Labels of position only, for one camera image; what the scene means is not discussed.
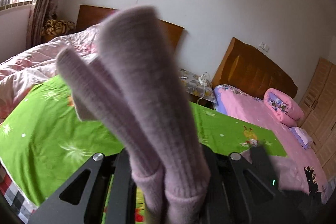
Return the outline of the lilac knit pants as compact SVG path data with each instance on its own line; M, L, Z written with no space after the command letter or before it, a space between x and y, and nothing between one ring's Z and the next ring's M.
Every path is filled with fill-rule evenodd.
M116 12L102 22L96 47L89 63L72 48L56 59L78 117L102 121L125 146L149 222L193 223L210 170L155 8Z

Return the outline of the lavender folded cloth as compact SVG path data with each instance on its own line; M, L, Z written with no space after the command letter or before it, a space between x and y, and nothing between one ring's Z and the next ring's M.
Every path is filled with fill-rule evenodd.
M290 131L304 149L308 149L313 143L313 139L303 128L291 127Z

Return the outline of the black patterned item on bed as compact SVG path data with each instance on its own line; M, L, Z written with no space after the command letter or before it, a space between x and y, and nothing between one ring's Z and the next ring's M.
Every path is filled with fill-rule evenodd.
M306 166L304 168L308 187L309 187L309 193L317 193L318 192L318 183L317 179L315 177L315 171L313 166Z

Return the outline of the white wall socket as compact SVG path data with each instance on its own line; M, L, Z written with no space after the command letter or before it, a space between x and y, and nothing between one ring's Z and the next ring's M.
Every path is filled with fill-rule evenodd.
M265 52L269 52L269 46L263 42L259 44L259 48Z

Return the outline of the folded pink quilt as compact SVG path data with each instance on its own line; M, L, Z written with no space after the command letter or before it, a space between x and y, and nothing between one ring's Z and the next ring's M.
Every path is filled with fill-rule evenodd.
M304 118L299 105L290 96L277 89L268 89L263 101L275 118L288 127L297 127L299 121Z

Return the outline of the pink floral quilt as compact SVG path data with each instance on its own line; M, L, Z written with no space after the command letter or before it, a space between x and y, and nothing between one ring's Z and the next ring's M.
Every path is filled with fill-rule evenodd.
M58 36L1 63L1 121L35 85L57 75L55 60L62 49L72 46L78 55L91 60L96 53L95 40L99 26L96 24L84 31Z

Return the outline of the right wooden headboard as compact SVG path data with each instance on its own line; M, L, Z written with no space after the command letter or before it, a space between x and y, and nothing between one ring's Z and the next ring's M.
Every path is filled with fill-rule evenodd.
M292 78L275 62L237 38L232 38L212 79L213 88L222 84L234 86L260 99L264 98L269 88L277 89L291 98L298 91Z

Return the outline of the green cartoon blanket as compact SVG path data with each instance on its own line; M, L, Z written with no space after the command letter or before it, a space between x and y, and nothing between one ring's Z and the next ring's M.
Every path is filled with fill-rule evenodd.
M228 155L264 143L285 156L272 131L192 103L199 141ZM37 207L94 153L114 155L123 144L99 121L78 119L69 87L60 77L34 87L1 124L1 166Z

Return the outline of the light wooden wardrobe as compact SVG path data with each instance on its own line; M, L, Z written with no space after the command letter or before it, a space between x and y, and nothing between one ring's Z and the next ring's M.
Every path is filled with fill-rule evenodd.
M305 114L300 127L313 139L311 147L328 180L335 177L335 97L335 64L321 57L299 103Z

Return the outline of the plaid bed sheet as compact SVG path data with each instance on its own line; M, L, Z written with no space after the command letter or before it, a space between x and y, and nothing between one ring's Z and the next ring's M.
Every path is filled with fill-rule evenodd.
M1 166L1 223L28 223L37 206L17 187Z

